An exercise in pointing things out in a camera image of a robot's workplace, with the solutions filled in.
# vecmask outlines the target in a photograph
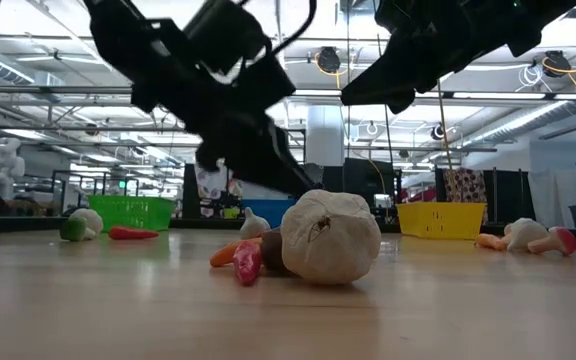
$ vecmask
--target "red pepper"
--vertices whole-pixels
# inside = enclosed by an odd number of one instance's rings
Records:
[[[261,271],[261,248],[258,244],[244,240],[237,246],[232,257],[235,272],[243,286],[250,286],[255,282]]]
[[[125,226],[113,226],[108,231],[108,237],[113,240],[144,240],[159,236],[156,231],[134,229]]]

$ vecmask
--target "table surface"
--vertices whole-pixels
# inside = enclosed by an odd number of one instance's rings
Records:
[[[576,359],[576,254],[386,235],[352,286],[242,288],[208,265],[236,237],[0,234],[0,359]]]

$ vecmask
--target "ceiling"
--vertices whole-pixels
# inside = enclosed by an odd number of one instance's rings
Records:
[[[94,87],[129,85],[125,77],[109,69],[105,63],[93,56],[96,52],[95,44],[88,28],[89,16],[81,0],[43,1],[45,12],[48,12],[49,16],[38,10],[38,7],[43,5],[35,3],[39,5],[33,6],[32,2],[34,0],[2,0],[0,62],[30,78],[34,78],[41,72],[50,73],[60,79],[57,81],[63,85]],[[246,5],[246,9],[258,19],[264,32],[277,40],[280,37],[279,27],[282,36],[288,36],[301,25],[307,16],[307,2],[307,0],[278,0],[277,2],[275,0],[251,0]],[[134,0],[134,3],[146,17],[172,17],[175,23],[183,28],[199,9],[202,1]],[[279,22],[276,3],[279,3]],[[318,12],[313,24],[304,36],[283,54],[286,71],[297,89],[338,89],[335,76],[320,72],[313,63],[309,62],[309,59],[312,59],[322,46],[337,47],[342,64],[351,62],[350,71],[339,76],[340,87],[356,78],[363,69],[379,57],[380,50],[385,47],[389,35],[384,29],[374,24],[372,14],[365,9],[371,6],[371,2],[360,1],[359,3],[361,11],[351,12],[349,26],[346,26],[346,12],[338,10],[338,1],[318,1]],[[72,35],[76,35],[78,39],[73,40]],[[576,18],[562,17],[548,25],[543,31],[541,45],[519,58],[514,58],[504,47],[476,60],[464,71],[442,79],[442,90],[556,92],[566,89],[571,92],[573,83],[568,77],[558,79],[543,77],[541,79],[543,81],[537,81],[533,74],[526,74],[526,66],[535,58],[543,58],[547,50],[562,50],[576,69]],[[54,59],[55,52],[58,52],[61,60]],[[0,79],[0,85],[5,84],[7,83]],[[101,126],[152,129],[153,123],[161,126],[162,121],[167,127],[177,125],[177,120],[167,114],[165,109],[156,109],[152,114],[145,114],[127,106],[126,96],[95,97],[93,92],[88,97],[79,95],[65,99],[72,100],[73,104],[82,105],[55,107],[52,120],[60,118],[58,122],[60,126],[84,126],[98,123]],[[107,103],[116,101],[126,106],[90,106],[94,100]],[[8,107],[8,110],[29,114],[34,119],[33,121],[36,120],[38,124],[45,125],[48,108],[37,106],[39,102],[31,95],[0,94],[0,105]],[[341,106],[335,100],[329,100],[328,103],[330,102]],[[308,120],[308,107],[314,104],[317,104],[316,99],[305,96],[289,100],[287,106],[283,103],[273,106],[268,113],[282,127],[303,129]],[[512,106],[494,106],[486,102],[475,102],[468,106],[449,104],[445,107],[445,117],[447,126],[452,129],[451,137],[458,139],[512,110]],[[4,110],[0,111],[0,115],[12,116],[10,111]],[[355,106],[350,110],[342,108],[342,115],[344,120],[349,119],[352,124],[351,134],[354,135],[351,138],[351,144],[379,144],[380,146],[387,144],[388,134],[385,130],[386,124],[390,124],[390,139],[393,146],[437,145],[433,143],[429,135],[430,129],[440,121],[440,110],[436,104],[416,105],[398,115],[384,110],[383,106]],[[9,120],[0,118],[0,124],[5,124],[6,121]],[[199,143],[196,137],[182,132],[102,132],[89,136],[82,131],[70,131],[44,133],[43,136],[83,143],[136,139],[135,142],[140,141],[145,144],[151,142],[188,145],[185,148],[165,149],[172,157],[180,161],[193,161],[193,146]],[[295,144],[303,143],[299,141],[300,139],[302,139],[302,134],[295,132],[293,134]],[[78,154],[96,151],[85,146],[69,146],[69,148]],[[127,148],[122,148],[121,151],[116,151],[116,148],[106,148],[104,153],[114,154],[113,156],[116,155],[122,159],[130,158],[131,153]],[[293,152],[297,159],[301,159],[303,152],[300,149],[294,149]],[[378,160],[390,160],[390,154],[385,151],[371,152],[371,156]]]

